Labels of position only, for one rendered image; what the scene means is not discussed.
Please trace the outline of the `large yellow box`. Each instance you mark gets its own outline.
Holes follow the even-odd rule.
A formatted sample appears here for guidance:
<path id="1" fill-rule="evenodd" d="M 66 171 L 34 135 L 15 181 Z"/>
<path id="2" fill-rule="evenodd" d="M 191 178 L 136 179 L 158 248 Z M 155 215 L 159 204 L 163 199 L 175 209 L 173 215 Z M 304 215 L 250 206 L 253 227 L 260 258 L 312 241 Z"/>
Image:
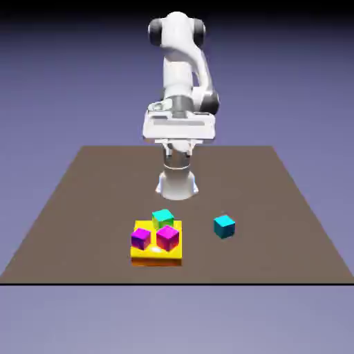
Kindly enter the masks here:
<path id="1" fill-rule="evenodd" d="M 174 221 L 172 227 L 180 233 L 179 244 L 170 252 L 159 248 L 156 244 L 156 230 L 152 221 L 136 221 L 134 230 L 144 228 L 151 231 L 151 243 L 146 250 L 130 247 L 131 262 L 135 266 L 180 266 L 183 257 L 182 221 Z"/>

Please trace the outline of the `small cyan cube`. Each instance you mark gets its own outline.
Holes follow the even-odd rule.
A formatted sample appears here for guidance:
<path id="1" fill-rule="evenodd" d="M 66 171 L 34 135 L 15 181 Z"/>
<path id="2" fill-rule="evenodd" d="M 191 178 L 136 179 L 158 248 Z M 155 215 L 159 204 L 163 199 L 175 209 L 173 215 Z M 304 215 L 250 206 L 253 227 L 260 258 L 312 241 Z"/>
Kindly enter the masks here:
<path id="1" fill-rule="evenodd" d="M 214 233 L 220 239 L 231 237 L 235 233 L 236 223 L 228 215 L 218 216 L 213 220 Z"/>

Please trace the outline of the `small magenta cube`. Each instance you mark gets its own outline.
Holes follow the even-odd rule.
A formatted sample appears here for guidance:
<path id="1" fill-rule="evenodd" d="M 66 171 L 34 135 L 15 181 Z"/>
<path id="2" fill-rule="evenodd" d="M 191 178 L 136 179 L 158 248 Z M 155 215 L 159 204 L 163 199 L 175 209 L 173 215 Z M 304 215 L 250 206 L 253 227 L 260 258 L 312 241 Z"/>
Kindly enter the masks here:
<path id="1" fill-rule="evenodd" d="M 167 252 L 172 251 L 179 244 L 179 241 L 179 231 L 170 225 L 166 225 L 156 232 L 157 246 Z"/>

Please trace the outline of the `small purple cube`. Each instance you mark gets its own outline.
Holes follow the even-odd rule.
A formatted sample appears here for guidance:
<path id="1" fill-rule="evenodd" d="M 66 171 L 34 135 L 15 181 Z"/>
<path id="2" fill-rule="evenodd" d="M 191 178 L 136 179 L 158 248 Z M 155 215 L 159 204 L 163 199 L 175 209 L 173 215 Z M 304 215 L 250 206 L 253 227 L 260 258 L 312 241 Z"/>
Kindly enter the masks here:
<path id="1" fill-rule="evenodd" d="M 131 233 L 131 246 L 139 250 L 146 250 L 151 243 L 151 231 L 137 228 Z"/>

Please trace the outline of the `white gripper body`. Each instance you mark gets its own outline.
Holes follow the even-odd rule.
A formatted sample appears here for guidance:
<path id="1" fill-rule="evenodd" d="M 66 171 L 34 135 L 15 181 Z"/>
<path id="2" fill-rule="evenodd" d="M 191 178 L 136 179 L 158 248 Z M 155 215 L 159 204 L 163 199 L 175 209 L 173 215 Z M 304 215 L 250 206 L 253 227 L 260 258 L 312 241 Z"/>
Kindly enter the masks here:
<path id="1" fill-rule="evenodd" d="M 201 140 L 216 136 L 216 118 L 209 113 L 187 112 L 186 118 L 173 118 L 171 111 L 146 111 L 142 127 L 145 140 Z"/>

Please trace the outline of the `small green cube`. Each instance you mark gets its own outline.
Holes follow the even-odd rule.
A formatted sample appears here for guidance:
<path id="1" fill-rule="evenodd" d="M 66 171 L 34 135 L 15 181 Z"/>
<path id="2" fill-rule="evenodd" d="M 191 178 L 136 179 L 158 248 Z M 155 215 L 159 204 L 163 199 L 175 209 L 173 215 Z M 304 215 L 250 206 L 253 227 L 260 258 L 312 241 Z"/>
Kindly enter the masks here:
<path id="1" fill-rule="evenodd" d="M 160 209 L 152 212 L 152 223 L 156 230 L 166 225 L 174 225 L 174 215 L 168 209 Z"/>

